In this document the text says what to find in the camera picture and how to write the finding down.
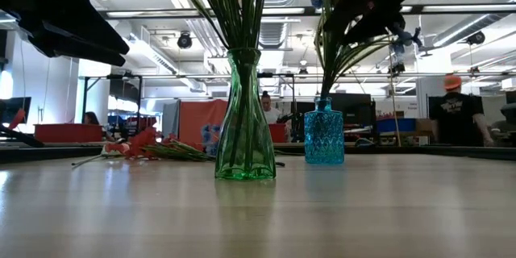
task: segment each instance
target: ceiling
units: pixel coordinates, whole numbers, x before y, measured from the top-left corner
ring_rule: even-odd
[[[99,10],[146,10],[146,9],[177,9],[188,7],[185,0],[91,0]],[[499,3],[508,0],[406,0],[404,4],[477,4],[477,3]],[[310,0],[293,0],[291,6],[310,6]],[[422,38],[425,45],[431,45],[436,35],[440,35],[446,30],[454,27],[457,23],[472,17],[471,15],[407,15],[406,30],[414,31],[416,27],[422,28]],[[320,64],[313,48],[314,28],[318,22],[317,17],[291,17],[286,23],[286,37],[282,50],[277,53],[270,52],[268,61],[275,64],[277,73],[293,72],[299,70],[300,61],[305,60],[309,73],[322,73]],[[210,40],[208,27],[202,26],[202,21],[194,20],[197,28],[202,27],[199,34],[204,33],[204,37],[196,35],[192,30],[192,21],[186,19],[130,19],[131,32],[142,40],[147,39],[152,48],[162,55],[174,66],[180,67],[181,73],[185,74],[207,74],[217,73],[218,68],[210,67],[207,58],[214,56],[214,49],[206,53],[206,41],[215,43],[217,40]],[[489,64],[483,71],[511,71],[516,68],[516,59],[503,56],[510,56],[516,51],[516,16],[510,15],[502,20],[491,24],[482,29],[486,35],[486,41],[481,48],[473,47],[472,54],[469,53],[467,44],[451,44],[446,49],[451,53],[452,66],[454,70],[466,70],[474,64]],[[189,49],[179,49],[177,38],[181,31],[191,31],[193,46]],[[409,48],[407,54],[406,69],[408,72],[414,71],[416,56],[414,50]],[[133,73],[142,74],[170,74],[159,69],[159,65],[150,61],[148,58],[141,57],[138,52],[132,52],[127,58],[128,64],[125,69],[130,69]],[[377,71],[387,72],[389,65],[389,50],[385,48],[354,68],[356,73],[375,73]],[[502,78],[491,77],[485,81],[478,81],[478,86],[496,87],[497,82]],[[318,79],[308,78],[299,80],[300,82],[316,82]],[[343,79],[342,82],[356,82],[354,79]],[[400,77],[397,81],[406,81]],[[181,81],[146,81],[146,86],[184,86]]]

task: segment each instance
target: person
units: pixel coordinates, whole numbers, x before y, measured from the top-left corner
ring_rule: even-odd
[[[268,95],[267,91],[264,91],[261,95],[261,106],[264,109],[265,119],[268,124],[276,124],[280,118],[281,112],[271,107],[271,96]]]
[[[86,125],[100,125],[98,122],[97,115],[94,112],[86,112],[84,115],[84,124]],[[106,132],[104,126],[102,126],[102,137],[105,137],[107,141],[115,141],[114,138]]]
[[[482,146],[477,138],[480,132],[484,145],[493,146],[481,108],[471,96],[460,93],[461,86],[460,77],[444,78],[447,93],[430,112],[435,141],[454,146]]]

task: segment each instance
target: desk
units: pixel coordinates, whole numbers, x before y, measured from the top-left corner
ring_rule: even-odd
[[[279,157],[275,181],[212,163],[4,164],[5,257],[514,257],[516,165],[425,155]]]

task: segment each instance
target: orange cap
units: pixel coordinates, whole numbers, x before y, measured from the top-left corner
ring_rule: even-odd
[[[460,77],[454,76],[454,75],[447,75],[444,77],[444,89],[445,90],[451,90],[451,89],[457,89],[462,85],[462,80]]]

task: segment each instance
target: orange partition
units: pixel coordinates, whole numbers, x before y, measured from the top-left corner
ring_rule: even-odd
[[[179,111],[179,140],[202,144],[206,153],[215,155],[227,102],[181,102]]]

